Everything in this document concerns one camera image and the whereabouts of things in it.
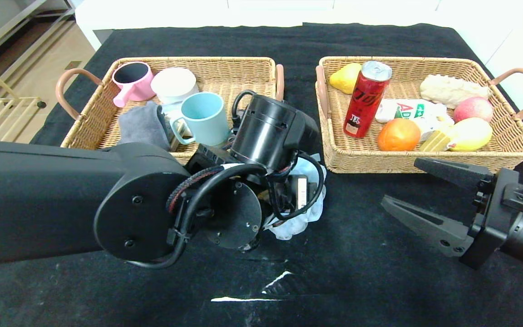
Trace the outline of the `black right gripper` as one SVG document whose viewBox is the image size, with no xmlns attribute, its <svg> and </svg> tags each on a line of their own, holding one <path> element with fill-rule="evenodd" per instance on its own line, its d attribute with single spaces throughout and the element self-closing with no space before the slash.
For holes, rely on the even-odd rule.
<svg viewBox="0 0 523 327">
<path fill-rule="evenodd" d="M 465 190 L 477 191 L 477 213 L 470 230 L 459 221 L 384 195 L 387 213 L 447 257 L 479 269 L 500 251 L 523 262 L 523 184 L 519 173 L 502 169 L 495 175 L 485 166 L 417 158 L 417 169 Z"/>
</svg>

